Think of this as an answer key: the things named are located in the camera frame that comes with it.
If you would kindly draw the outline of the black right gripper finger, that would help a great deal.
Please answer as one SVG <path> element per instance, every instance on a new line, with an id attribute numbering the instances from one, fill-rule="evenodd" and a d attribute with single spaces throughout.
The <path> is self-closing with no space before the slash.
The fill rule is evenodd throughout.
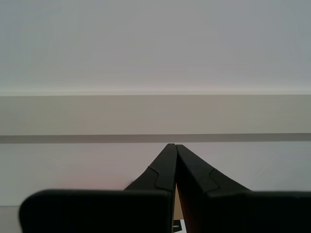
<path id="1" fill-rule="evenodd" d="M 168 144 L 124 190 L 50 189 L 29 196 L 18 217 L 24 233 L 170 233 L 177 148 Z"/>
<path id="2" fill-rule="evenodd" d="M 310 192 L 252 191 L 176 145 L 176 184 L 189 233 L 309 233 Z"/>

